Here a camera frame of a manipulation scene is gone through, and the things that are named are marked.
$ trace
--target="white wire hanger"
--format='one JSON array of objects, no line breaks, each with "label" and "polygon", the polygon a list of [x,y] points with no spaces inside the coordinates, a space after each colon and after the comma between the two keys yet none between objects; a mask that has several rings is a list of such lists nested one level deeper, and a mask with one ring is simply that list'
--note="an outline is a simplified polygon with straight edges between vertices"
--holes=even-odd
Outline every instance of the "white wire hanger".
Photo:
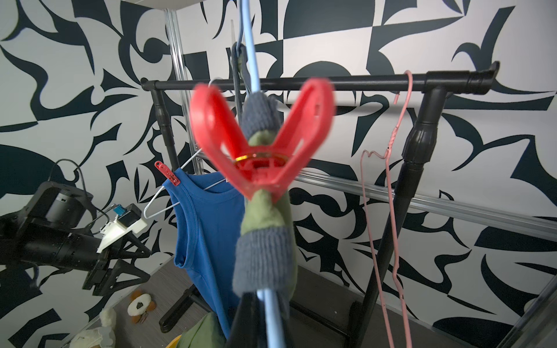
[{"label": "white wire hanger", "polygon": [[[180,168],[181,168],[181,169],[184,169],[184,167],[185,167],[186,165],[188,165],[188,163],[190,163],[200,152],[201,152],[201,149],[197,150],[197,152],[194,153],[193,156],[191,156],[184,164],[182,164],[182,166],[181,166]],[[222,179],[222,180],[219,180],[219,181],[217,181],[216,183],[211,184],[211,185],[205,187],[203,190],[206,191],[206,190],[210,189],[211,187],[213,187],[213,186],[215,186],[215,185],[218,185],[218,184],[220,184],[221,182],[223,182],[223,181],[225,181],[225,180],[226,180],[226,178],[224,178],[224,179]],[[176,205],[180,204],[180,202],[174,203],[174,204],[172,204],[170,207],[167,207],[167,208],[161,210],[160,212],[156,212],[156,213],[154,213],[153,215],[147,216],[147,209],[149,209],[149,207],[151,206],[151,204],[153,203],[153,201],[155,201],[155,198],[157,198],[158,195],[159,195],[164,189],[166,189],[166,188],[165,188],[164,186],[161,186],[160,189],[157,191],[157,193],[155,193],[155,195],[153,196],[153,198],[151,198],[151,200],[149,201],[149,203],[147,203],[147,205],[145,206],[145,209],[143,209],[143,217],[144,217],[145,219],[153,218],[153,217],[155,217],[155,216],[157,216],[157,215],[159,215],[159,214],[161,214],[161,213],[166,212],[168,209],[172,209],[172,208],[174,208]]]},{"label": "white wire hanger", "polygon": [[217,76],[217,77],[215,77],[214,79],[211,79],[211,80],[209,81],[209,86],[210,86],[211,84],[213,84],[213,82],[215,82],[216,80],[223,80],[223,78]]}]

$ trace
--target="pink wire hanger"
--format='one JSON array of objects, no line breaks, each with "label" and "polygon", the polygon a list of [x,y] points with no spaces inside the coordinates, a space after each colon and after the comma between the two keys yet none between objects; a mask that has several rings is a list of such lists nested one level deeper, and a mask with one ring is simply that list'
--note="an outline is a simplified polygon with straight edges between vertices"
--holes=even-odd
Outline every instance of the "pink wire hanger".
[{"label": "pink wire hanger", "polygon": [[[400,305],[402,307],[402,319],[404,322],[404,335],[406,337],[406,347],[407,348],[412,348],[412,337],[410,336],[410,325],[408,323],[408,311],[406,309],[406,302],[404,301],[404,292],[402,289],[402,285],[400,284],[400,282],[397,279],[397,271],[399,268],[399,253],[398,253],[398,236],[397,236],[397,225],[396,225],[396,221],[394,218],[394,205],[393,205],[393,193],[391,190],[391,179],[390,179],[390,170],[389,170],[389,159],[390,159],[390,155],[391,152],[393,150],[393,143],[394,143],[394,139],[397,137],[397,132],[398,132],[398,128],[400,127],[400,123],[402,122],[402,117],[404,116],[404,113],[406,112],[406,108],[408,107],[408,102],[410,101],[410,95],[412,94],[412,83],[413,83],[413,79],[412,79],[412,73],[407,70],[404,72],[406,75],[408,75],[408,93],[406,94],[406,100],[404,101],[404,106],[402,107],[402,110],[400,111],[400,116],[398,118],[398,122],[397,125],[394,127],[393,132],[390,136],[390,140],[389,140],[389,145],[387,146],[387,149],[385,150],[385,154],[383,156],[381,156],[379,153],[375,152],[375,151],[367,151],[364,150],[361,153],[361,157],[360,157],[360,177],[361,177],[361,190],[364,196],[364,210],[365,210],[365,221],[367,223],[368,226],[368,235],[369,235],[369,247],[372,250],[372,259],[373,259],[373,268],[375,270],[375,279],[377,281],[377,288],[379,289],[379,298],[381,300],[381,309],[383,310],[383,319],[385,320],[385,327],[387,329],[387,338],[389,340],[389,347],[390,348],[394,348],[394,343],[393,343],[393,335],[391,333],[390,330],[390,324],[389,324],[389,318],[387,316],[387,307],[385,305],[385,298],[383,296],[383,290],[381,289],[382,287],[382,281],[381,281],[381,277],[379,276],[379,268],[377,266],[377,260],[375,258],[375,252],[373,250],[373,237],[372,237],[372,230],[369,226],[369,213],[368,213],[368,205],[366,203],[366,196],[365,196],[365,183],[364,183],[364,167],[362,166],[362,162],[364,159],[364,155],[367,154],[368,157],[371,157],[372,154],[377,155],[377,157],[384,159],[385,160],[385,173],[387,175],[387,194],[389,196],[389,211],[390,211],[390,226],[391,226],[391,230],[393,233],[393,244],[394,244],[394,266],[393,266],[393,281],[394,284],[397,287],[397,291],[399,294],[399,298],[400,298]],[[394,102],[393,104],[396,104],[398,101],[398,96],[399,93],[397,93],[394,97]]]}]

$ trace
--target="black rack pole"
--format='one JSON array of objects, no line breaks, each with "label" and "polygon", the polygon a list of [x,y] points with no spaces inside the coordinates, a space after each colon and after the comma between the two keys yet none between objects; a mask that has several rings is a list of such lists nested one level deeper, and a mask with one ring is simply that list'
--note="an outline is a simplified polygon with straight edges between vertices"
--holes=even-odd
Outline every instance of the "black rack pole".
[{"label": "black rack pole", "polygon": [[[406,144],[402,152],[404,163],[400,169],[397,185],[394,190],[395,196],[393,203],[397,235],[400,233],[408,207],[410,206],[410,201],[418,188],[423,173],[423,166],[431,160],[433,149],[437,141],[437,125],[445,105],[446,97],[447,90],[443,86],[435,87],[424,94],[422,105],[418,113],[418,119],[406,139]],[[393,255],[393,249],[393,233],[389,215],[385,230],[383,231],[383,237],[381,238],[381,244],[377,251],[377,265],[379,267],[379,276],[381,280],[383,280],[387,273],[389,262]],[[350,333],[351,348],[361,347],[378,296],[379,287],[372,273],[372,276],[369,278],[368,288],[365,292],[361,310],[359,313],[353,312],[353,315],[356,316],[356,321],[353,323],[352,332]]]},{"label": "black rack pole", "polygon": [[[413,91],[423,91],[424,97],[418,118],[414,127],[410,131],[404,145],[402,157],[404,162],[398,175],[395,187],[394,214],[397,224],[397,235],[406,217],[411,199],[414,197],[420,178],[423,173],[423,166],[429,162],[435,148],[437,140],[437,125],[441,112],[443,111],[445,99],[449,94],[485,94],[490,89],[499,70],[499,62],[494,62],[489,70],[483,71],[430,71],[425,74],[413,75]],[[261,79],[261,89],[263,90],[299,90],[306,77],[288,77],[280,79]],[[329,77],[337,91],[404,91],[408,88],[408,77],[406,75],[389,76],[338,76]],[[209,81],[147,81],[141,80],[141,85],[145,91],[151,91],[157,122],[159,123],[164,143],[167,146],[172,171],[178,168],[178,157],[174,148],[172,128],[170,127],[170,117],[164,106],[163,90],[192,90],[199,83],[209,83]],[[213,82],[221,90],[233,90],[232,80],[215,80]],[[390,216],[387,219],[383,238],[377,253],[377,264],[381,282],[393,254],[393,236],[390,226]],[[379,295],[378,284],[375,277],[371,276],[365,293],[363,303],[354,302],[350,309],[350,322],[348,334],[335,330],[342,335],[349,336],[345,344],[350,348],[360,348],[364,339],[365,332],[369,325],[373,307]],[[326,321],[311,316],[314,320],[330,327]]]},{"label": "black rack pole", "polygon": [[[485,94],[491,88],[494,72],[499,69],[499,62],[494,62],[489,70],[482,71],[431,71],[413,75],[413,91],[427,91],[443,85],[447,92]],[[308,77],[280,77],[278,79],[261,79],[261,89],[266,91],[298,91]],[[408,76],[332,76],[328,77],[337,91],[405,91],[408,89]],[[189,81],[142,81],[146,91],[151,90],[192,90],[197,84],[208,84],[209,80]],[[221,90],[234,90],[234,81],[215,80],[213,84]],[[245,90],[243,83],[240,89]]]},{"label": "black rack pole", "polygon": [[172,121],[168,115],[167,107],[164,105],[163,92],[161,90],[151,90],[153,97],[153,105],[155,107],[155,117],[159,124],[160,133],[163,136],[164,145],[167,147],[168,156],[170,157],[170,165],[172,171],[180,167],[178,164],[178,155],[174,147],[174,134],[172,133]]}]

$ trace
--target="red plastic clip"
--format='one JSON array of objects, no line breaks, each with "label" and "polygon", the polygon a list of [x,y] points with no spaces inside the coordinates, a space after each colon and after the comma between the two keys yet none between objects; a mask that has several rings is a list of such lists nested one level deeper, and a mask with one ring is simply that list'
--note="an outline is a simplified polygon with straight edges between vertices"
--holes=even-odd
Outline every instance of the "red plastic clip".
[{"label": "red plastic clip", "polygon": [[335,115],[333,91],[327,79],[309,79],[275,142],[249,146],[219,89],[198,85],[190,105],[192,130],[209,160],[238,191],[251,199],[264,189],[276,202],[327,137]]},{"label": "red plastic clip", "polygon": [[156,161],[155,167],[159,170],[159,172],[163,173],[163,175],[167,177],[167,179],[170,180],[170,182],[173,183],[174,186],[178,186],[178,184],[180,184],[180,179],[178,179],[178,177],[174,175],[174,173],[172,173],[172,171],[166,164],[162,163],[161,161]]}]

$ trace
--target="yellow object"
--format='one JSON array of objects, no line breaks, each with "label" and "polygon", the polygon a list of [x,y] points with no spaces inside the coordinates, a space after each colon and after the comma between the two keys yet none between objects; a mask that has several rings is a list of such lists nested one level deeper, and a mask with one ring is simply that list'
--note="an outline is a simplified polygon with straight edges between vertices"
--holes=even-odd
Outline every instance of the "yellow object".
[{"label": "yellow object", "polygon": [[172,340],[172,342],[170,342],[167,346],[167,348],[176,348],[176,345],[178,344],[178,341],[180,340],[180,337],[182,337],[182,335],[176,337],[174,340]]},{"label": "yellow object", "polygon": [[268,153],[268,152],[258,152],[254,154],[236,157],[236,162],[240,162],[248,158],[276,158],[276,159],[283,160],[284,163],[288,162],[288,156],[284,156],[282,154]]}]

